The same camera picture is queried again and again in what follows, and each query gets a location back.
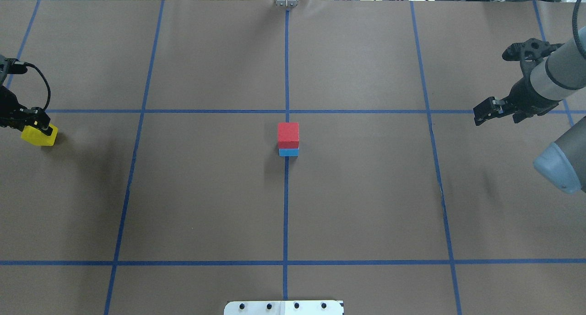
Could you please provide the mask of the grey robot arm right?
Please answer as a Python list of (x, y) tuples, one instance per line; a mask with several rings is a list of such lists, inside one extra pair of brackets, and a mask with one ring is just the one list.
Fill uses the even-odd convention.
[[(519, 62), (522, 78), (502, 100), (490, 98), (474, 108), (480, 125), (490, 118), (513, 117), (515, 123), (556, 109), (569, 96), (585, 89), (585, 29), (574, 29), (565, 43), (529, 39), (511, 44), (504, 60)], [(535, 169), (559, 190), (585, 190), (585, 121), (576, 122), (538, 156)]]

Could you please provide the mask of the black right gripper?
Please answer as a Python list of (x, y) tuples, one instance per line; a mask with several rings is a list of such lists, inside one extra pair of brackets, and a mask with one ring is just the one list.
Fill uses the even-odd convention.
[(560, 48), (560, 43), (550, 43), (531, 38), (523, 43), (511, 44), (502, 54), (508, 62), (519, 62), (523, 77), (514, 84), (510, 93), (503, 99), (501, 116), (512, 115), (514, 123), (534, 115), (545, 115), (559, 105), (560, 100), (552, 100), (544, 96), (544, 91), (536, 91), (530, 74), (545, 58)]

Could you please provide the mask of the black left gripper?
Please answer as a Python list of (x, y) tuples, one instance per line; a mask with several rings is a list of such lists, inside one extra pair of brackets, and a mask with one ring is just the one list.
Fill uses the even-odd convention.
[(27, 73), (28, 68), (23, 62), (7, 58), (4, 55), (0, 56), (0, 125), (1, 127), (10, 127), (11, 129), (23, 129), (23, 121), (17, 120), (21, 118), (21, 109), (25, 108), (21, 105), (17, 96), (4, 86), (4, 82), (8, 75), (23, 75)]

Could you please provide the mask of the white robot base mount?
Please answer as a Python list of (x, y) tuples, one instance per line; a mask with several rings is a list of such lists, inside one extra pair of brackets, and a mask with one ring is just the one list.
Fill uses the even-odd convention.
[(343, 315), (338, 300), (234, 301), (224, 307), (224, 315)]

